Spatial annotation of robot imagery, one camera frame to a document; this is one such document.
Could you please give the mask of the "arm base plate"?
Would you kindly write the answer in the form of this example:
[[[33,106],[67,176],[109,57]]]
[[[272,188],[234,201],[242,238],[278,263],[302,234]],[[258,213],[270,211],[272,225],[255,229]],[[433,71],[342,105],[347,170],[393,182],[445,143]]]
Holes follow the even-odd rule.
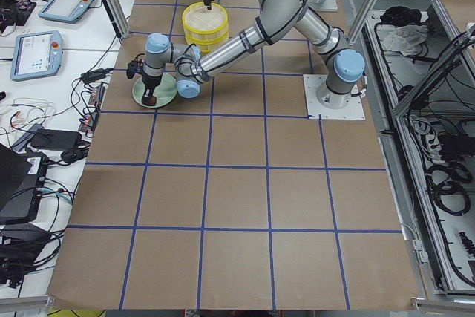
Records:
[[[327,88],[327,75],[303,75],[307,117],[311,120],[366,120],[359,89],[334,94]]]
[[[338,11],[338,5],[336,0],[318,0],[315,5],[315,9],[319,12],[332,12]]]

